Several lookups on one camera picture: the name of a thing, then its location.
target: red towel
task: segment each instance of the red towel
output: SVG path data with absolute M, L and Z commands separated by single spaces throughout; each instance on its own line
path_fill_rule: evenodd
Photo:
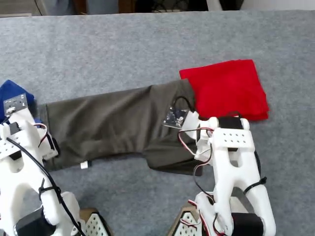
M 231 60 L 180 70 L 195 92 L 195 108 L 203 118 L 238 111 L 249 120 L 268 118 L 266 94 L 253 60 Z

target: pant leg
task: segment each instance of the pant leg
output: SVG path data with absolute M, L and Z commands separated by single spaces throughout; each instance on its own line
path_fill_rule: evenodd
M 59 158 L 47 161 L 46 167 L 56 170 L 86 160 L 143 152 L 150 168 L 171 172 L 177 172 L 168 170 L 172 165 L 187 168 L 181 164 L 193 157 L 178 142 L 178 130 L 162 125 L 170 104 L 180 95 L 193 104 L 187 80 L 40 106 L 40 117 L 61 149 Z M 187 105 L 180 99 L 178 107 Z

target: table surface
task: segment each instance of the table surface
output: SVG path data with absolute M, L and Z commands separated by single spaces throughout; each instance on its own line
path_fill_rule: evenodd
M 187 12 L 0 19 L 0 83 L 39 103 L 160 84 L 178 71 L 253 59 L 270 118 L 252 123 L 277 235 L 315 226 L 315 12 Z M 198 193 L 192 177 L 150 170 L 140 155 L 53 172 L 116 235 L 166 235 Z M 212 168 L 199 178 L 212 190 Z M 30 210 L 37 203 L 26 198 Z

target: wire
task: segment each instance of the wire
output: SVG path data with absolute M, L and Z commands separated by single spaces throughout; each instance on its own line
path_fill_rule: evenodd
M 41 127 L 44 127 L 45 129 L 45 134 L 44 136 L 40 139 L 40 142 L 39 142 L 39 145 L 38 147 L 42 144 L 42 142 L 45 140 L 45 138 L 47 137 L 47 133 L 48 133 L 48 128 L 45 124 L 43 123 L 35 123 L 34 126 L 41 126 Z
M 34 0 L 34 2 L 35 2 L 35 5 L 36 5 L 37 10 L 39 11 L 39 14 L 42 16 L 43 14 L 41 13 L 41 11 L 40 11 L 40 9 L 39 9 L 39 6 L 38 6 L 38 4 L 37 4 L 37 0 Z
M 198 221 L 198 223 L 192 224 L 192 223 L 190 223 L 190 222 L 188 222 L 188 221 L 186 221 L 186 220 L 184 220 L 184 219 L 180 219 L 179 221 L 180 221 L 183 225 L 187 225 L 188 228 L 189 228 L 189 227 L 193 227 L 193 228 L 195 228 L 195 229 L 197 229 L 196 225 L 200 225 L 200 223 L 201 223 L 201 221 Z
M 10 117 L 6 117 L 6 118 L 1 122 L 1 124 L 7 123 L 9 119 L 10 119 Z
M 260 164 L 260 159 L 258 156 L 257 151 L 254 151 L 254 155 L 255 155 L 255 159 L 256 159 L 256 163 L 257 163 L 257 167 L 258 167 L 258 172 L 259 172 L 259 176 L 261 175 L 261 164 Z
M 186 129 L 186 130 L 180 130 L 177 134 L 177 138 L 178 138 L 178 141 L 184 146 L 184 148 L 186 148 L 193 156 L 196 156 L 196 155 L 201 155 L 201 154 L 204 154 L 205 152 L 209 151 L 209 149 L 201 152 L 201 153 L 194 153 L 188 146 L 187 144 L 183 141 L 182 137 L 181 137 L 181 133 L 186 133 L 186 132 L 190 132 L 190 131 L 197 131 L 197 130 L 207 130 L 207 131 L 210 131 L 211 133 L 213 132 L 213 129 L 211 128 L 208 128 L 208 127 L 200 127 L 200 128 L 197 128 L 197 129 Z
M 173 107 L 174 107 L 174 108 L 176 108 L 176 103 L 177 103 L 177 101 L 178 101 L 179 99 L 185 100 L 186 103 L 187 103 L 187 105 L 188 105 L 188 107 L 189 107 L 189 110 L 192 111 L 192 112 L 194 112 L 194 109 L 192 108 L 192 105 L 190 104 L 190 102 L 188 101 L 188 99 L 187 99 L 186 97 L 184 97 L 184 96 L 178 96 L 178 97 L 176 97 L 176 98 L 174 99 L 174 101 L 173 101 Z
M 217 220 L 217 217 L 218 217 L 218 214 L 216 213 L 216 216 L 213 220 L 213 223 L 212 223 L 212 227 L 213 227 L 213 230 L 215 231 L 215 233 L 218 235 L 218 236 L 225 236 L 226 234 L 225 233 L 220 233 L 217 229 L 216 229 L 216 226 L 215 226 L 215 222 Z
M 210 156 L 209 156 L 209 159 L 206 160 L 205 162 L 199 164 L 199 165 L 196 165 L 195 168 L 193 169 L 193 172 L 192 172 L 192 176 L 193 176 L 193 180 L 195 181 L 195 184 L 198 186 L 198 188 L 208 196 L 209 200 L 210 200 L 210 204 L 213 205 L 215 203 L 215 200 L 213 198 L 213 195 L 207 193 L 205 190 L 203 190 L 203 188 L 199 185 L 199 183 L 197 182 L 196 180 L 196 171 L 198 170 L 199 167 L 201 166 L 205 166 L 205 165 L 208 165 L 209 161 L 211 160 L 211 157 L 212 157 L 212 144 L 210 144 Z
M 77 228 L 77 230 L 79 231 L 79 233 L 82 236 L 86 236 L 81 227 L 79 226 L 79 224 L 75 221 L 73 215 L 71 214 L 70 210 L 68 209 L 67 205 L 65 204 L 63 197 L 61 196 L 61 191 L 58 191 L 59 187 L 56 185 L 54 179 L 52 178 L 52 176 L 48 173 L 48 171 L 45 169 L 45 167 L 36 160 L 35 157 L 32 156 L 32 154 L 30 154 L 24 147 L 22 147 L 21 145 L 19 145 L 17 142 L 15 142 L 14 140 L 10 139 L 10 138 L 6 138 L 8 142 L 12 143 L 13 145 L 15 145 L 16 147 L 18 147 L 22 152 L 24 152 L 41 170 L 42 172 L 47 176 L 47 178 L 49 179 L 53 190 L 55 191 L 57 198 L 60 202 L 60 204 L 63 206 L 65 212 L 67 213 L 67 215 L 69 216 L 72 224 L 74 225 L 74 227 Z

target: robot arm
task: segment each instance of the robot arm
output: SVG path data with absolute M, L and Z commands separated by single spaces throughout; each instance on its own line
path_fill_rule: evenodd
M 195 159 L 214 168 L 213 192 L 201 192 L 194 201 L 208 235 L 274 236 L 276 224 L 263 185 L 265 179 L 258 171 L 249 122 L 237 117 L 201 121 L 197 112 L 188 112 L 181 132 L 185 130 L 190 130 L 187 135 L 196 140 Z M 247 213 L 241 202 L 231 197 L 234 187 L 244 191 L 254 214 Z
M 0 228 L 9 236 L 69 236 L 73 226 L 82 232 L 77 222 L 83 227 L 84 222 L 75 196 L 59 192 L 43 168 L 43 158 L 58 154 L 56 143 L 44 125 L 34 122 L 27 107 L 14 108 L 10 124 L 0 125 Z M 42 207 L 21 219 L 23 196 L 28 189 L 40 195 Z

